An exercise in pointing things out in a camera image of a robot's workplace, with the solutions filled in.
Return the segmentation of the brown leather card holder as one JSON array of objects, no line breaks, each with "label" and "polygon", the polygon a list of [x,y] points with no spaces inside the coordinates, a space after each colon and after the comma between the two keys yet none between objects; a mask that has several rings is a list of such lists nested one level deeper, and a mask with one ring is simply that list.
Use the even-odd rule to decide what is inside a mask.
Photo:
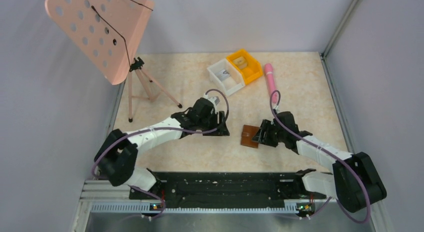
[{"label": "brown leather card holder", "polygon": [[240,144],[245,147],[257,149],[259,147],[259,143],[253,141],[253,137],[257,134],[259,129],[260,128],[256,126],[244,125],[241,132]]}]

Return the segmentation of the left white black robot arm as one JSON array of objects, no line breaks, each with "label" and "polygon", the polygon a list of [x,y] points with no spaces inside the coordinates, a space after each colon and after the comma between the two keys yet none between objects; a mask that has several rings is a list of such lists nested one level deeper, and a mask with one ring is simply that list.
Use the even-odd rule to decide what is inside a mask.
[{"label": "left white black robot arm", "polygon": [[162,122],[133,132],[113,130],[94,157],[94,165],[112,186],[128,185],[149,191],[160,180],[147,168],[136,165],[146,151],[195,133],[229,136],[229,111],[217,111],[218,97],[199,98],[192,107],[176,112]]}]

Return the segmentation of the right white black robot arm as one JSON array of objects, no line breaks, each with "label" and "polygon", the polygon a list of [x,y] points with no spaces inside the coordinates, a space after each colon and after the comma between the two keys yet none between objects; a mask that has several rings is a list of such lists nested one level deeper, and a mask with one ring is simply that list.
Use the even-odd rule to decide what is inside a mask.
[{"label": "right white black robot arm", "polygon": [[304,170],[303,186],[306,191],[335,198],[348,212],[357,212],[387,197],[386,188],[368,154],[341,151],[308,131],[300,131],[289,111],[278,113],[272,121],[264,119],[251,141],[270,147],[284,144],[287,149],[327,168],[328,173]]}]

